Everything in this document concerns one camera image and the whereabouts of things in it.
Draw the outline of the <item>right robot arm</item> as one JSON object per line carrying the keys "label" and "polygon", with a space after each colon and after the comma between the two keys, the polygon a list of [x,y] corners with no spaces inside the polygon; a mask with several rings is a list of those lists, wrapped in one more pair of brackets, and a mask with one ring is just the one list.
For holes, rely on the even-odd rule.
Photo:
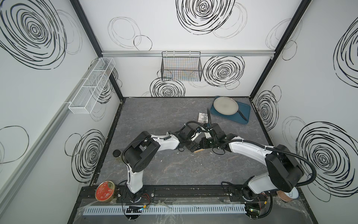
{"label": "right robot arm", "polygon": [[206,134],[199,149],[217,148],[223,151],[241,154],[254,159],[267,168],[265,174],[249,178],[240,189],[247,201],[254,200],[259,194],[280,190],[290,193],[295,187],[309,185],[316,180],[317,170],[308,159],[290,152],[284,145],[266,146],[245,140],[234,134],[219,135],[208,126],[194,129],[191,138]]}

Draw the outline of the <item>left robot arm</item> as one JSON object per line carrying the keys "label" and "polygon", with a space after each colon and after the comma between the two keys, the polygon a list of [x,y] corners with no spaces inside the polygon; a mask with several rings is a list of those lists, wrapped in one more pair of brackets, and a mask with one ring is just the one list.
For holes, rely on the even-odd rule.
{"label": "left robot arm", "polygon": [[164,150],[189,147],[194,139],[205,129],[183,126],[179,131],[168,131],[165,135],[141,132],[123,151],[121,156],[127,166],[125,192],[131,202],[138,202],[143,194],[143,173],[155,155]]}

